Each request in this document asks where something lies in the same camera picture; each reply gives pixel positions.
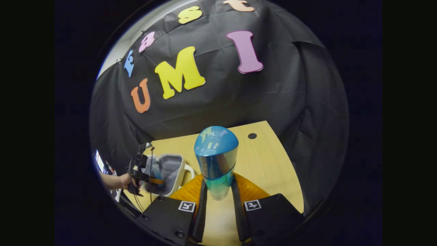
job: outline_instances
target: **foam letter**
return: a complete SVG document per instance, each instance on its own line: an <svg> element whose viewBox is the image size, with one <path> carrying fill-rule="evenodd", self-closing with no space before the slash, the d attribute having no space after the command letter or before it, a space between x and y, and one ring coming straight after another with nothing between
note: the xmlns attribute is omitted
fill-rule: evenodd
<svg viewBox="0 0 437 246"><path fill-rule="evenodd" d="M178 17L180 18L179 23L185 24L199 18L202 15L202 11L198 9L198 6L193 6L188 9L182 10L178 15Z"/></svg>
<svg viewBox="0 0 437 246"><path fill-rule="evenodd" d="M169 84L178 92L182 91L182 75L185 79L184 88L187 90L205 84L205 78L200 76L194 61L195 50L193 46L181 50L177 55L176 69L165 61L156 66L155 73L160 76L164 99L174 96L174 90L170 88Z"/></svg>
<svg viewBox="0 0 437 246"><path fill-rule="evenodd" d="M128 54L128 58L126 58L126 62L125 62L125 69L128 72L129 77L131 77L132 74L132 70L134 70L134 58L131 56L132 52L134 52L133 50L129 51Z"/></svg>
<svg viewBox="0 0 437 246"><path fill-rule="evenodd" d="M253 34L249 31L235 31L226 35L234 41L237 48L238 56L240 57L240 66L238 71L242 74L256 72L263 69L263 64L258 61L255 50L253 49L250 38Z"/></svg>
<svg viewBox="0 0 437 246"><path fill-rule="evenodd" d="M236 11L241 12L252 12L255 10L253 7L247 7L244 4L247 3L247 1L239 1L239 0L227 0L223 2L224 4L229 4L233 9Z"/></svg>
<svg viewBox="0 0 437 246"><path fill-rule="evenodd" d="M143 52L147 47L151 46L154 41L155 41L155 32L151 32L147 34L147 36L142 39L138 52L140 53Z"/></svg>
<svg viewBox="0 0 437 246"><path fill-rule="evenodd" d="M144 94L144 104L141 104L139 101L138 87L135 87L132 90L131 96L134 99L134 105L136 110L140 113L144 113L150 107L150 97L149 97L149 90L147 89L147 79L143 79L141 83L139 83L139 86L141 87L142 93Z"/></svg>

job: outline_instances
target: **black fabric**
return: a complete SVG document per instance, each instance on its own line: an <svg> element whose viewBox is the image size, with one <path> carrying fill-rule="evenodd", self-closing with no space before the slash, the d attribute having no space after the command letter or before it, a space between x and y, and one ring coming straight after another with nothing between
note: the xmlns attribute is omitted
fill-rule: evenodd
<svg viewBox="0 0 437 246"><path fill-rule="evenodd" d="M305 214L326 198L341 169L348 137L347 100L332 59L316 36L296 17L267 1L251 1L254 12L239 12L222 0L201 0L167 14L147 31L154 43L133 50L131 77L120 63L97 80L90 110L93 149L117 173L124 173L140 143L199 133L211 125L234 127L267 120L281 140L301 184ZM178 13L199 6L203 15L181 25ZM253 33L263 70L238 72L239 57L226 34ZM194 46L194 59L206 83L163 99L155 67L175 67L178 53ZM147 78L150 108L138 113L130 95ZM143 100L141 89L140 100Z"/></svg>

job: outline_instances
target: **wooden table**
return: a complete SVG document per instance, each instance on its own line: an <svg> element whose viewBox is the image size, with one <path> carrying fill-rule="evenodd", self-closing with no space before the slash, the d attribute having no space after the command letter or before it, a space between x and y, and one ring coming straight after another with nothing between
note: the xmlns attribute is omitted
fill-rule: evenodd
<svg viewBox="0 0 437 246"><path fill-rule="evenodd" d="M229 128L238 138L238 154L235 172L252 181L270 195L283 194L287 200L303 213L302 190L296 172L267 121L257 122L239 127ZM255 139L248 135L255 133ZM198 134L153 141L153 154L159 156L164 153L181 154L185 162L190 165L196 175L200 174L199 164L194 154L194 142ZM191 178L185 172L183 184ZM138 208L134 197L128 191L124 193ZM141 190L144 197L138 197L141 206L146 209L150 205L150 195ZM206 221L203 234L203 245L241 245L238 240L237 226L232 191L228 196L215 201L208 192L206 206Z"/></svg>

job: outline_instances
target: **pink letter i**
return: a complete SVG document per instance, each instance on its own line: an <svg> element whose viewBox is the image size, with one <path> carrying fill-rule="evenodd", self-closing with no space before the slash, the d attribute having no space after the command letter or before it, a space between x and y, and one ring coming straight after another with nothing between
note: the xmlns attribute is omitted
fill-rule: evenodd
<svg viewBox="0 0 437 246"><path fill-rule="evenodd" d="M258 61L255 50L253 49L250 37L253 33L250 31L235 31L226 35L234 41L237 48L238 56L240 57L240 66L238 71L242 74L260 71L263 69L263 64Z"/></svg>

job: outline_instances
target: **water bottle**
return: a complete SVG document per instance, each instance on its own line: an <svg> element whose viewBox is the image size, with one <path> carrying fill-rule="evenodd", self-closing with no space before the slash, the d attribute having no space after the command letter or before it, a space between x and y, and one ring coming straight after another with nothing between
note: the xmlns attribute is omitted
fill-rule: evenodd
<svg viewBox="0 0 437 246"><path fill-rule="evenodd" d="M224 127L208 127L196 139L194 153L206 186L215 200L222 200L229 193L237 150L237 137Z"/></svg>

